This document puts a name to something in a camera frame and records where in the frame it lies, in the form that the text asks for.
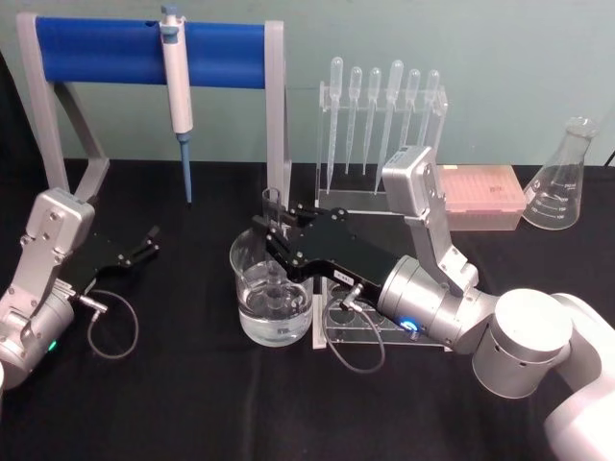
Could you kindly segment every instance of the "silver metal bracket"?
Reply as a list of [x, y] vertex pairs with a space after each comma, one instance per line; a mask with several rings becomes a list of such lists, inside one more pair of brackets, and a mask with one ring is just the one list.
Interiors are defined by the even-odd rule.
[[479, 282], [479, 271], [453, 245], [431, 147], [405, 146], [382, 169], [390, 210], [405, 216], [421, 267], [461, 297]]
[[0, 322], [10, 316], [24, 322], [32, 318], [54, 287], [65, 259], [86, 240], [93, 218], [90, 204], [58, 187], [37, 196], [19, 240], [23, 250], [12, 283], [0, 298]]

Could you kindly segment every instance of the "cable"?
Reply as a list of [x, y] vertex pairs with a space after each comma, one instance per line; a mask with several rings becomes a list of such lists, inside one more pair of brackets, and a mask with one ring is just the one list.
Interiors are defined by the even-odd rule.
[[355, 310], [355, 312], [357, 312], [359, 315], [361, 315], [361, 317], [363, 317], [363, 319], [365, 319], [365, 321], [369, 324], [370, 328], [376, 334], [376, 338], [378, 339], [378, 345], [380, 346], [380, 350], [381, 350], [381, 359], [375, 366], [373, 366], [372, 368], [357, 368], [354, 365], [351, 365], [350, 363], [348, 363], [348, 361], [344, 357], [342, 357], [342, 354], [339, 353], [339, 351], [334, 345], [334, 342], [329, 337], [329, 333], [326, 328], [326, 322], [327, 322], [327, 316], [329, 315], [329, 311], [331, 309], [331, 304], [332, 303], [328, 303], [323, 309], [322, 326], [323, 326], [323, 331], [325, 333], [325, 339], [327, 340], [327, 344], [329, 344], [329, 347], [331, 348], [335, 356], [339, 359], [340, 362], [342, 362], [342, 365], [344, 365], [346, 368], [348, 368], [352, 372], [359, 373], [360, 375], [369, 375], [369, 374], [377, 372], [380, 368], [382, 368], [382, 365], [384, 365], [384, 360], [386, 359], [384, 343], [382, 341], [381, 334], [378, 331], [378, 327], [376, 327], [374, 322], [372, 322], [372, 319], [369, 318], [369, 315], [367, 315], [363, 310]]
[[100, 355], [103, 358], [107, 358], [108, 360], [119, 360], [120, 358], [124, 358], [129, 353], [131, 353], [132, 351], [135, 350], [136, 342], [138, 340], [138, 319], [136, 317], [135, 309], [131, 306], [131, 304], [128, 301], [126, 301], [124, 298], [122, 298], [121, 296], [119, 296], [119, 295], [117, 295], [117, 294], [115, 294], [115, 293], [113, 293], [111, 291], [107, 291], [107, 290], [91, 290], [90, 293], [95, 293], [95, 294], [105, 295], [105, 296], [111, 296], [112, 298], [116, 298], [118, 301], [120, 301], [124, 305], [126, 305], [126, 307], [128, 307], [128, 310], [131, 312], [131, 314], [133, 316], [133, 319], [135, 320], [135, 337], [133, 339], [133, 344], [131, 344], [131, 346], [125, 352], [122, 352], [120, 354], [110, 355], [108, 353], [104, 353], [104, 352], [102, 352], [100, 349], [98, 349], [94, 345], [94, 341], [92, 341], [92, 330], [94, 329], [94, 324], [96, 323], [96, 320], [98, 320], [98, 316], [95, 316], [94, 318], [92, 318], [92, 321], [89, 323], [89, 327], [87, 327], [87, 342], [89, 343], [89, 346], [92, 348], [92, 350], [95, 353], [97, 353], [98, 355]]
[[615, 152], [613, 152], [613, 154], [611, 154], [610, 157], [606, 160], [606, 163], [604, 164], [604, 166], [610, 165], [613, 158], [615, 158]]

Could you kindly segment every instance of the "pipette stand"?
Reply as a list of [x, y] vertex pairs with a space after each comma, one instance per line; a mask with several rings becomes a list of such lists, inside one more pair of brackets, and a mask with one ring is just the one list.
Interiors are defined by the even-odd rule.
[[[350, 170], [347, 175], [345, 173], [344, 161], [346, 159], [345, 142], [350, 99], [348, 96], [348, 87], [345, 87], [342, 91], [337, 122], [338, 136], [335, 144], [335, 168], [333, 172], [332, 187], [329, 193], [327, 193], [326, 163], [329, 146], [329, 134], [327, 131], [331, 115], [331, 98], [329, 97], [329, 87], [325, 85], [324, 82], [321, 82], [319, 92], [318, 136], [316, 141], [316, 196], [314, 198], [314, 203], [317, 206], [322, 208], [341, 206], [351, 213], [359, 214], [395, 214], [388, 210], [386, 195], [381, 184], [379, 186], [379, 192], [374, 194], [376, 165], [369, 163], [370, 161], [373, 163], [378, 161], [379, 148], [381, 147], [382, 125], [384, 122], [384, 113], [386, 112], [385, 93], [385, 88], [383, 88], [378, 97], [367, 173], [363, 175], [362, 140], [365, 131], [368, 101], [366, 88], [364, 87], [361, 89], [357, 107], [355, 141], [353, 143]], [[430, 146], [437, 151], [440, 143], [440, 135], [442, 134], [444, 120], [449, 107], [444, 86], [440, 86], [436, 91], [435, 100], [431, 106], [425, 106], [425, 90], [418, 92], [413, 108], [407, 109], [405, 105], [406, 91], [402, 89], [397, 98], [395, 112], [393, 114], [386, 159], [389, 159], [400, 148], [402, 122], [404, 114], [409, 110], [412, 110], [412, 114], [406, 145], [418, 145], [417, 137], [419, 126], [425, 110], [430, 111], [430, 118], [424, 145]]]
[[[75, 195], [88, 200], [98, 192], [109, 159], [86, 121], [72, 83], [166, 85], [158, 22], [21, 12], [17, 15], [17, 33], [49, 187], [69, 191], [55, 93], [86, 150], [88, 167]], [[185, 34], [192, 86], [264, 89], [267, 186], [282, 192], [286, 206], [291, 163], [283, 22], [189, 22]]]
[[[430, 116], [424, 144], [433, 147], [437, 152], [449, 104], [444, 86], [438, 87], [432, 105], [425, 105], [425, 93], [425, 90], [420, 90], [416, 96], [414, 105], [407, 108], [406, 90], [400, 90], [395, 112], [393, 114], [386, 159], [389, 159], [400, 148], [402, 123], [404, 115], [408, 110], [412, 110], [412, 114], [410, 116], [410, 126], [406, 145], [418, 144], [417, 139], [421, 120], [423, 119], [425, 111], [429, 110]], [[374, 194], [377, 166], [374, 163], [378, 161], [379, 149], [381, 147], [384, 115], [386, 112], [386, 88], [381, 88], [377, 100], [376, 116], [372, 129], [367, 171], [365, 175], [362, 173], [362, 141], [367, 118], [367, 90], [365, 87], [362, 88], [358, 99], [351, 165], [349, 173], [346, 174], [344, 164], [346, 159], [345, 142], [350, 99], [348, 87], [346, 86], [343, 89], [337, 122], [337, 140], [335, 145], [336, 162], [333, 172], [332, 188], [329, 193], [327, 193], [326, 168], [329, 147], [328, 128], [331, 115], [331, 98], [329, 96], [329, 87], [324, 82], [320, 84], [319, 98], [316, 151], [316, 196], [314, 198], [314, 203], [323, 208], [340, 206], [355, 214], [397, 214], [389, 211], [382, 184], [379, 185], [379, 191]], [[329, 336], [334, 342], [361, 344], [377, 343], [376, 336], [367, 323], [358, 318], [358, 316], [353, 317], [352, 313], [343, 311], [339, 306], [332, 306], [330, 317], [326, 319], [326, 324], [322, 325], [322, 309], [327, 303], [335, 303], [335, 299], [338, 298], [332, 295], [332, 290], [334, 291], [334, 289], [335, 287], [332, 286], [329, 280], [322, 279], [321, 294], [314, 295], [313, 297], [312, 346], [315, 349], [326, 347], [323, 328], [328, 330]], [[368, 312], [368, 315], [372, 317], [372, 320], [375, 321], [385, 344], [443, 348], [442, 345], [436, 344], [423, 336], [421, 336], [418, 341], [413, 341], [404, 330], [378, 315], [374, 309], [368, 305], [364, 308]]]

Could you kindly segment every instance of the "black table surface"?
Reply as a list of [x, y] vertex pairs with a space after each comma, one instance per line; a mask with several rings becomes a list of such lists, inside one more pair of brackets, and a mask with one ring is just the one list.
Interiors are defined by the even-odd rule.
[[[74, 181], [83, 170], [69, 162]], [[520, 168], [526, 182], [533, 168]], [[313, 167], [296, 165], [293, 198], [309, 201]], [[542, 422], [568, 395], [549, 375], [523, 400], [481, 388], [469, 356], [388, 347], [371, 376], [346, 370], [310, 333], [287, 348], [251, 342], [239, 324], [228, 252], [260, 209], [260, 164], [193, 164], [194, 206], [184, 204], [176, 163], [114, 161], [95, 227], [136, 243], [161, 228], [160, 256], [114, 281], [135, 306], [141, 334], [119, 361], [86, 342], [90, 312], [76, 321], [29, 379], [4, 395], [3, 460], [549, 460]], [[38, 183], [0, 183], [0, 280], [8, 284]], [[480, 270], [480, 288], [518, 287], [577, 295], [615, 325], [615, 173], [587, 168], [579, 221], [548, 232], [455, 232]], [[355, 217], [362, 236], [412, 252], [398, 218]], [[111, 323], [120, 318], [110, 317]], [[348, 345], [351, 360], [377, 358]]]

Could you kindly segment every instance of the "pipette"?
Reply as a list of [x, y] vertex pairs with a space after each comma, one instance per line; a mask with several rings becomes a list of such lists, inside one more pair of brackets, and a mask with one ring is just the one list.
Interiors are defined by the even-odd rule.
[[419, 84], [421, 83], [421, 72], [418, 69], [412, 69], [407, 74], [406, 84], [406, 113], [402, 121], [402, 133], [400, 135], [400, 149], [407, 143], [407, 132], [410, 128], [410, 117], [414, 112], [414, 101], [419, 92]]
[[185, 17], [178, 15], [175, 5], [164, 5], [161, 10], [164, 18], [160, 22], [160, 41], [169, 92], [171, 124], [180, 142], [185, 199], [190, 206], [192, 205], [192, 181], [188, 141], [192, 131], [192, 105], [190, 103], [188, 58], [185, 50]]
[[361, 78], [363, 72], [360, 67], [353, 67], [350, 71], [350, 85], [348, 86], [348, 97], [350, 107], [348, 111], [348, 132], [346, 133], [346, 174], [348, 174], [348, 164], [350, 155], [353, 151], [353, 138], [355, 137], [355, 121], [357, 120], [358, 96], [361, 94]]
[[342, 73], [344, 61], [333, 58], [331, 61], [331, 79], [329, 82], [329, 97], [331, 98], [331, 125], [329, 128], [329, 155], [327, 157], [327, 193], [331, 188], [333, 179], [333, 166], [335, 165], [335, 141], [337, 140], [337, 113], [339, 112], [339, 98], [342, 95]]
[[367, 86], [367, 121], [365, 122], [365, 137], [363, 137], [363, 175], [365, 165], [369, 155], [369, 144], [372, 140], [372, 128], [374, 127], [374, 114], [376, 113], [376, 103], [378, 93], [381, 91], [381, 70], [374, 67], [369, 73], [369, 83]]
[[381, 182], [382, 167], [384, 166], [386, 148], [388, 147], [388, 137], [391, 134], [393, 111], [395, 110], [397, 97], [400, 94], [403, 75], [404, 63], [400, 60], [393, 61], [391, 70], [388, 74], [388, 85], [386, 87], [386, 116], [384, 117], [384, 131], [382, 132], [381, 152], [378, 157], [378, 170], [376, 172], [376, 182], [374, 183], [374, 193], [378, 192], [378, 184]]
[[427, 86], [425, 87], [425, 108], [423, 111], [423, 118], [421, 119], [421, 128], [419, 130], [419, 137], [416, 143], [417, 146], [425, 145], [427, 126], [430, 123], [430, 115], [433, 110], [433, 102], [435, 101], [435, 93], [439, 84], [440, 73], [437, 70], [432, 70], [427, 78]]

